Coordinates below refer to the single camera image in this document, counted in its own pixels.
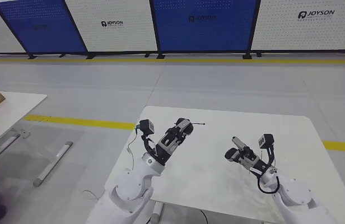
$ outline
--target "white cable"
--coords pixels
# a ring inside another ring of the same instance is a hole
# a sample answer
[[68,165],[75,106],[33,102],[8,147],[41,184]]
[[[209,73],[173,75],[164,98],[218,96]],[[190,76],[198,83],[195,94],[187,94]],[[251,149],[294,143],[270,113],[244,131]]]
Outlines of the white cable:
[[99,200],[99,198],[101,198],[101,196],[100,197],[97,197],[92,191],[90,191],[90,190],[84,190],[84,191],[82,191],[82,193],[84,193],[84,192],[89,192],[89,193],[91,193],[94,197],[95,197],[95,199],[97,199],[97,200]]
[[156,145],[155,142],[153,140],[150,139],[150,141],[154,144],[154,151],[155,151],[155,156],[157,156],[157,151],[156,151]]
[[127,148],[127,151],[132,155],[132,158],[133,158],[132,170],[134,170],[134,154],[133,154],[132,150],[130,149],[130,145],[135,141],[135,139],[137,139],[137,136],[138,136],[138,129],[135,127],[135,137],[132,140],[132,142],[128,144],[128,148]]

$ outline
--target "pegboard wall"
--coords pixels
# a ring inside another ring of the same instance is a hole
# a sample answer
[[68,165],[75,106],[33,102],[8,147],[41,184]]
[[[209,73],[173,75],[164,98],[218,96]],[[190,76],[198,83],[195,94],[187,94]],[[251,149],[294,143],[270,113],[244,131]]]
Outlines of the pegboard wall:
[[90,52],[156,51],[149,0],[66,0]]
[[162,51],[248,47],[256,0],[153,0]]
[[345,49],[345,0],[262,0],[252,50]]
[[85,52],[62,0],[0,2],[0,10],[31,53]]
[[25,50],[0,17],[0,53],[24,53]]

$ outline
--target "robotic hand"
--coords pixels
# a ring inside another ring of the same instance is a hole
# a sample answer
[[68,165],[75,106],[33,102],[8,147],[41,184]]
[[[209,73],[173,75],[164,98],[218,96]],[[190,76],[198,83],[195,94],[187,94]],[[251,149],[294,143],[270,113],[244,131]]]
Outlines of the robotic hand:
[[185,137],[193,131],[188,119],[179,118],[176,126],[169,128],[154,148],[148,137],[154,134],[153,124],[141,120],[135,130],[143,132],[146,153],[137,161],[133,170],[124,172],[116,186],[107,189],[91,211],[87,223],[92,224],[132,224],[153,194],[151,179],[160,176],[165,163],[181,145]]
[[[296,179],[286,178],[277,171],[277,168],[272,166],[274,160],[274,139],[271,134],[264,134],[258,141],[259,147],[267,150],[267,164],[238,137],[233,137],[232,141],[238,149],[232,148],[228,150],[225,158],[230,162],[241,164],[257,177],[259,190],[265,194],[272,194],[272,198],[287,224],[337,223],[305,184]],[[265,192],[262,190],[260,182],[271,191]],[[303,207],[303,205],[307,205],[307,209],[300,211],[291,209],[291,207]]]

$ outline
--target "white pegboard panel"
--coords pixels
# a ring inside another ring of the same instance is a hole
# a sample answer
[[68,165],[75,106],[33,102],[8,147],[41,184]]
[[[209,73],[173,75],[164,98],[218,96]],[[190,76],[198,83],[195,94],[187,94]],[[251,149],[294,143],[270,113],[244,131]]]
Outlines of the white pegboard panel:
[[24,53],[25,50],[0,16],[0,53]]
[[262,0],[252,50],[345,49],[345,0]]
[[149,0],[66,0],[88,51],[157,50]]

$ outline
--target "logo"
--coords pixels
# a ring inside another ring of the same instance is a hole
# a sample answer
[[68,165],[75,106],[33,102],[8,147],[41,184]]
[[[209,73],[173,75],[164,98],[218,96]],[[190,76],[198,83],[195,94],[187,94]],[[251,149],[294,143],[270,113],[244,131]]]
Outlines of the logo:
[[38,25],[32,25],[34,30],[42,30],[42,31],[48,31],[50,30],[50,26],[48,25],[43,25],[43,24],[38,24]]
[[304,18],[325,18],[325,17],[332,17],[334,15],[335,10],[321,10],[321,11],[310,11],[307,13],[307,11],[301,11],[298,14],[299,19]]
[[214,20],[216,16],[189,16],[189,22]]
[[121,27],[123,26],[122,21],[102,21],[101,22],[102,27],[107,27],[107,28],[116,28],[116,27]]
[[307,12],[306,11],[302,11],[300,12],[300,14],[298,15],[298,18],[305,18],[307,16]]

